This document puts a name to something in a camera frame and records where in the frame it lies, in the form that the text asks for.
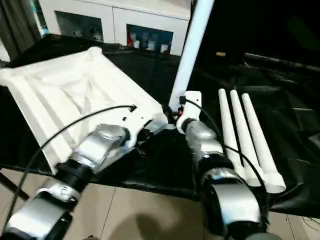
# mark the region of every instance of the wire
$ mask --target wire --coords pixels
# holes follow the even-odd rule
[[[314,222],[316,222],[316,223],[319,224],[318,221],[313,220],[312,218],[310,218],[310,219],[311,219],[311,222],[314,221]],[[318,229],[316,229],[315,227],[313,227],[313,226],[311,226],[309,223],[307,223],[307,221],[305,220],[304,217],[302,217],[302,220],[304,221],[305,225],[307,225],[309,228],[311,228],[311,229],[315,230],[316,232],[320,233],[320,231],[319,231]]]
[[[317,223],[318,225],[320,225],[320,222],[319,222],[319,221],[316,221],[316,220],[314,220],[314,219],[311,218],[311,217],[308,217],[308,219],[310,219],[310,221],[315,222],[315,223]]]
[[[196,106],[198,109],[200,109],[204,115],[208,118],[208,120],[210,121],[212,127],[213,127],[213,130],[215,131],[217,137],[218,137],[218,141],[221,143],[221,145],[223,146],[224,149],[230,149],[234,152],[236,152],[237,154],[239,154],[250,166],[250,168],[253,170],[254,174],[256,175],[256,177],[258,178],[258,181],[262,187],[262,190],[264,192],[264,209],[261,211],[261,216],[264,218],[264,221],[268,221],[268,211],[269,211],[269,195],[268,195],[268,192],[267,192],[267,188],[266,188],[266,185],[262,179],[262,177],[260,176],[259,172],[257,171],[257,169],[255,168],[255,166],[252,164],[252,162],[247,158],[247,156],[245,156],[241,151],[239,150],[236,150],[228,145],[226,145],[224,143],[224,140],[222,138],[222,135],[220,133],[220,130],[216,124],[216,122],[214,121],[214,119],[210,116],[209,113],[207,113],[201,106],[199,106],[198,104],[196,104],[194,101],[191,101],[189,99],[185,99],[185,102],[188,102],[194,106]]]
[[[12,199],[12,202],[11,202],[11,206],[10,206],[10,209],[9,209],[9,212],[7,213],[7,216],[6,216],[6,219],[5,219],[5,222],[4,222],[4,226],[3,226],[3,230],[2,232],[4,233],[5,229],[6,229],[6,226],[8,224],[8,221],[9,219],[11,218],[12,216],[12,213],[14,211],[14,208],[15,208],[15,205],[16,205],[16,202],[17,202],[17,199],[18,199],[18,195],[19,195],[19,192],[28,176],[28,173],[30,172],[30,168],[32,166],[32,164],[35,162],[37,156],[39,155],[39,153],[42,151],[42,149],[47,146],[55,137],[57,137],[58,135],[60,135],[62,132],[64,132],[66,129],[70,128],[71,126],[85,120],[85,119],[88,119],[94,115],[97,115],[97,114],[100,114],[100,113],[103,113],[103,112],[107,112],[109,110],[113,110],[113,109],[120,109],[120,108],[130,108],[130,111],[132,112],[133,110],[135,110],[137,107],[134,106],[134,105],[119,105],[119,106],[112,106],[112,107],[108,107],[108,108],[104,108],[104,109],[101,109],[99,111],[95,111],[95,112],[92,112],[86,116],[83,116],[83,117],[80,117],[79,119],[71,122],[70,124],[68,124],[67,126],[63,127],[61,130],[59,130],[58,132],[56,132],[53,136],[51,136],[47,141],[45,141],[45,143],[39,147],[35,153],[33,154],[33,156],[31,157],[30,161],[28,162],[28,165],[26,166],[26,169],[23,173],[23,176],[21,177],[21,180],[19,182],[19,185],[18,185],[18,188],[17,190],[15,191],[14,193],[14,196],[13,196],[13,199]]]

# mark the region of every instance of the red object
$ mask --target red object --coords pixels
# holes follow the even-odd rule
[[[133,46],[133,41],[132,41],[132,39],[131,39],[131,36],[130,36],[130,32],[128,31],[128,33],[127,33],[127,45],[129,46],[129,47],[132,47]]]

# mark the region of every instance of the black tablecloth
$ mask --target black tablecloth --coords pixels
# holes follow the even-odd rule
[[[120,49],[65,36],[48,35],[8,67],[18,67],[100,46],[104,54],[158,102],[167,105],[179,57]],[[208,61],[195,67],[188,90],[202,92],[202,105],[221,127],[218,89],[247,92],[287,190],[270,197],[275,212],[320,217],[319,74],[270,70]],[[2,131],[0,167],[24,170],[39,147],[9,90],[0,88]],[[200,119],[210,125],[204,115]],[[199,199],[193,164],[184,136],[165,130],[111,165],[99,180],[103,185],[141,189]],[[31,172],[51,175],[40,155]]]

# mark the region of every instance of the cabinet door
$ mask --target cabinet door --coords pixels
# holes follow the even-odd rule
[[[188,28],[187,20],[116,7],[113,8],[113,16],[115,43],[126,46],[128,43],[128,26],[139,26],[173,33],[170,54],[179,56],[182,54]]]
[[[80,0],[39,0],[51,34],[115,42],[112,7]]]

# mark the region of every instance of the white cardboard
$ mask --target white cardboard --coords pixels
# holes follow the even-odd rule
[[[118,105],[143,108],[160,132],[168,123],[161,105],[103,56],[98,47],[17,68],[0,70],[39,145],[69,123],[89,113]],[[113,109],[79,122],[54,139],[43,152],[51,170],[65,162],[78,141],[98,124],[125,126],[129,109]]]

